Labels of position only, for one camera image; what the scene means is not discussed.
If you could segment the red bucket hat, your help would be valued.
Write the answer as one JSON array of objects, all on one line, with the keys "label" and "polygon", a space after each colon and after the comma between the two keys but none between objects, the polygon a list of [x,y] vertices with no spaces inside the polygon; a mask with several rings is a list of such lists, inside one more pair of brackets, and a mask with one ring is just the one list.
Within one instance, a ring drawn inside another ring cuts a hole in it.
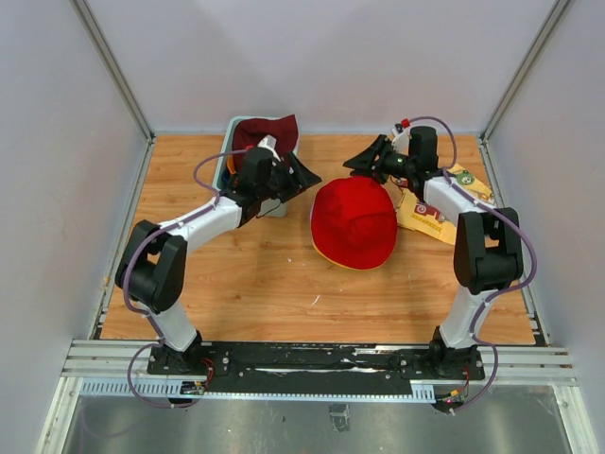
[{"label": "red bucket hat", "polygon": [[398,223],[387,190],[375,180],[332,180],[316,194],[310,212],[316,251],[358,271],[382,266],[394,251]]}]

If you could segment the dark maroon bucket hat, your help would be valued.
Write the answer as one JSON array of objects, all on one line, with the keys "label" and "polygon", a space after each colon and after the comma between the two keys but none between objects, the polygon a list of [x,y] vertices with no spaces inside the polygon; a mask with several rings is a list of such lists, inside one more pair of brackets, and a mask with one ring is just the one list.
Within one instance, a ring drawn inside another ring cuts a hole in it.
[{"label": "dark maroon bucket hat", "polygon": [[241,150],[258,144],[267,135],[276,140],[275,149],[280,156],[297,150],[299,128],[295,114],[284,117],[238,116],[230,126],[231,149]]}]

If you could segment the yellow bucket hat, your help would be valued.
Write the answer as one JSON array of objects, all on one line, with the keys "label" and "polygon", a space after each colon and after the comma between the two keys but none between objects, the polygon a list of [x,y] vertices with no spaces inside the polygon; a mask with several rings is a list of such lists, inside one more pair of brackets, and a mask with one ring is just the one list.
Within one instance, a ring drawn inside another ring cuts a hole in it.
[{"label": "yellow bucket hat", "polygon": [[327,260],[329,263],[331,263],[332,265],[338,266],[338,267],[343,268],[343,269],[345,269],[345,270],[357,271],[357,269],[352,268],[352,267],[349,267],[349,266],[344,265],[344,264],[342,264],[342,263],[339,263],[338,261],[333,260],[333,259],[331,259],[331,258],[329,258],[329,257],[324,257],[324,258],[325,258],[325,259],[326,259],[326,260]]}]

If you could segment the orange bucket hat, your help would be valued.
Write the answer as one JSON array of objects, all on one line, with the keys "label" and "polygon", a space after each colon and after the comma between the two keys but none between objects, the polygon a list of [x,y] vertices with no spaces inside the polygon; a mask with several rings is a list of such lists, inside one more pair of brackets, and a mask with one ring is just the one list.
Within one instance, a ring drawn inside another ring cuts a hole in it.
[{"label": "orange bucket hat", "polygon": [[228,170],[230,177],[232,177],[233,175],[236,174],[236,167],[235,167],[235,162],[234,162],[233,156],[230,156],[227,159],[226,169]]}]

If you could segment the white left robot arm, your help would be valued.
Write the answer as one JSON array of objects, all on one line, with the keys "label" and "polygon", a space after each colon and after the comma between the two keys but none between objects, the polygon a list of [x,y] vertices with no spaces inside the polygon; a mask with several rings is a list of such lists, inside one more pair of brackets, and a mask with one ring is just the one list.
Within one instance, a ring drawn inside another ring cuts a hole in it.
[{"label": "white left robot arm", "polygon": [[155,354],[166,355],[166,367],[185,375],[208,362],[201,334],[180,303],[188,254],[257,218],[264,201],[286,203],[321,181],[294,153],[282,158],[268,146],[254,146],[241,154],[241,167],[201,207],[160,224],[138,222],[114,277],[125,306],[155,331]]}]

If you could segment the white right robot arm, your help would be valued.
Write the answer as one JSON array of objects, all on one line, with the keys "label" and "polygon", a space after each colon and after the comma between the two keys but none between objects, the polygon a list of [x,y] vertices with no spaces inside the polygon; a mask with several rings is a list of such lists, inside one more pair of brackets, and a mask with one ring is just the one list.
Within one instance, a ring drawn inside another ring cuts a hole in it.
[{"label": "white right robot arm", "polygon": [[427,350],[401,360],[406,377],[479,380],[484,377],[478,332],[491,302],[510,291],[524,271],[519,219],[512,208],[495,208],[463,189],[451,169],[439,165],[434,128],[397,126],[380,134],[344,162],[352,174],[385,183],[406,181],[419,201],[456,226],[453,258],[459,283],[455,301]]}]

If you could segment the yellow cartoon print cloth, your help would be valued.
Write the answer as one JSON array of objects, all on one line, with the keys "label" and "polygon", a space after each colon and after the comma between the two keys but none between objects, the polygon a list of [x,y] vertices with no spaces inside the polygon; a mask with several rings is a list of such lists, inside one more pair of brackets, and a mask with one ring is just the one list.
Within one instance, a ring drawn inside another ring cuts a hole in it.
[{"label": "yellow cartoon print cloth", "polygon": [[[451,172],[457,183],[464,187],[467,192],[484,202],[494,203],[494,195],[491,189],[465,167],[456,164]],[[391,180],[399,186],[402,192],[401,199],[396,208],[398,225],[408,230],[421,232],[454,246],[457,233],[454,224],[447,220],[436,208],[419,201],[407,188],[406,181]]]}]

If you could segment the blue bucket hat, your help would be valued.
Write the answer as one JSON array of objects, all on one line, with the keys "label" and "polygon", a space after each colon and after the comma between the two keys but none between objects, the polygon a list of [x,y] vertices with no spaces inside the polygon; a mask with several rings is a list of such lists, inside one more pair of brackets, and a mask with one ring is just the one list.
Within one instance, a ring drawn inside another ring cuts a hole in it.
[{"label": "blue bucket hat", "polygon": [[229,185],[232,176],[233,174],[231,174],[228,170],[224,171],[219,177],[220,187],[226,188]]}]

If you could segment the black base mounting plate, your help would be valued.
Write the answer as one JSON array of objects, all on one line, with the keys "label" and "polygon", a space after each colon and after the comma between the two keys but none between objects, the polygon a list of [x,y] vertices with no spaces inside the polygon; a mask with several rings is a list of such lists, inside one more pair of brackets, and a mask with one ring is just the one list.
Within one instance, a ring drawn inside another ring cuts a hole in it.
[{"label": "black base mounting plate", "polygon": [[427,345],[203,342],[187,353],[152,349],[151,375],[204,375],[210,387],[245,390],[360,391],[393,390],[414,379],[479,381],[483,361],[476,347],[448,349]]}]

